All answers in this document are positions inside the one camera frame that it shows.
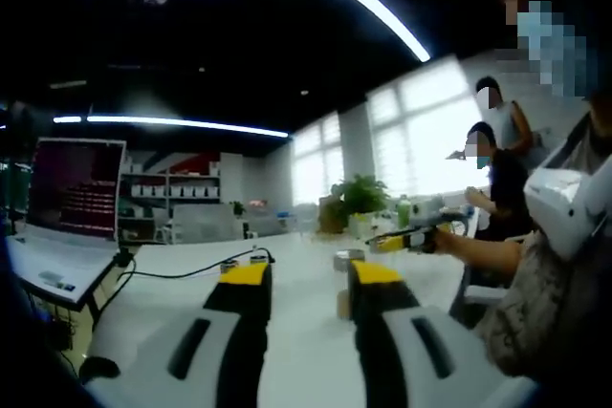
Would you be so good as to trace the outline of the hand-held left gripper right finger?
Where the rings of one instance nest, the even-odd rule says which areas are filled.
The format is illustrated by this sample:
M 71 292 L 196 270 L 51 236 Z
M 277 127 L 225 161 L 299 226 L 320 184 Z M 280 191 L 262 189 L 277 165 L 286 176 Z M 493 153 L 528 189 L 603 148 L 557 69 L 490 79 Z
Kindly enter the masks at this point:
M 536 384 L 504 375 L 471 331 L 418 305 L 400 274 L 351 260 L 350 317 L 369 407 L 528 407 Z

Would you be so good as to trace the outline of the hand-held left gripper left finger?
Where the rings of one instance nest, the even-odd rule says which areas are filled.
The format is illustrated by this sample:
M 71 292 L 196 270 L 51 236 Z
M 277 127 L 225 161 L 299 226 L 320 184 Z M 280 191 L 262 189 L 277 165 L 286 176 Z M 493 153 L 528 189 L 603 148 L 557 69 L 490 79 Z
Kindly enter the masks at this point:
M 171 320 L 115 376 L 94 376 L 102 407 L 254 407 L 272 311 L 268 262 L 223 273 L 205 304 Z

